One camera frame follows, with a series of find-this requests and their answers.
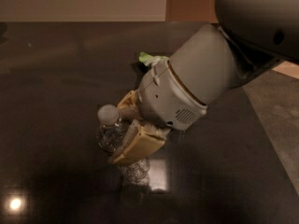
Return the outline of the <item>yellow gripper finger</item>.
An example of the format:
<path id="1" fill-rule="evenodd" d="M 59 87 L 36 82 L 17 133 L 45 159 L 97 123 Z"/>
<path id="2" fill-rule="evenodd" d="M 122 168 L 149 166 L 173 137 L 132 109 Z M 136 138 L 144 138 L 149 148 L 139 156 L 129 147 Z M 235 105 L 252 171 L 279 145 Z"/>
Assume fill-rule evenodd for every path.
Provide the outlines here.
<path id="1" fill-rule="evenodd" d="M 120 112 L 122 119 L 142 120 L 142 116 L 139 112 L 139 108 L 137 104 L 136 91 L 129 91 L 118 103 L 117 109 Z"/>
<path id="2" fill-rule="evenodd" d="M 170 128 L 160 128 L 150 122 L 134 119 L 121 146 L 110 156 L 108 162 L 127 166 L 143 160 L 165 144 L 170 131 Z"/>

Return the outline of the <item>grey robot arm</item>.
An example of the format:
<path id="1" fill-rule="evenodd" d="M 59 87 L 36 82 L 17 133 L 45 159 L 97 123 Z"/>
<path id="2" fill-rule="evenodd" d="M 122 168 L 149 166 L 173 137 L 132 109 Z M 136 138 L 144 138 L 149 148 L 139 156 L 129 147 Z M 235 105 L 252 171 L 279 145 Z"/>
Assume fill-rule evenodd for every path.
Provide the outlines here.
<path id="1" fill-rule="evenodd" d="M 111 163 L 148 157 L 228 90 L 285 61 L 299 62 L 299 0 L 215 0 L 215 10 L 217 26 L 203 25 L 120 101 L 132 124 Z"/>

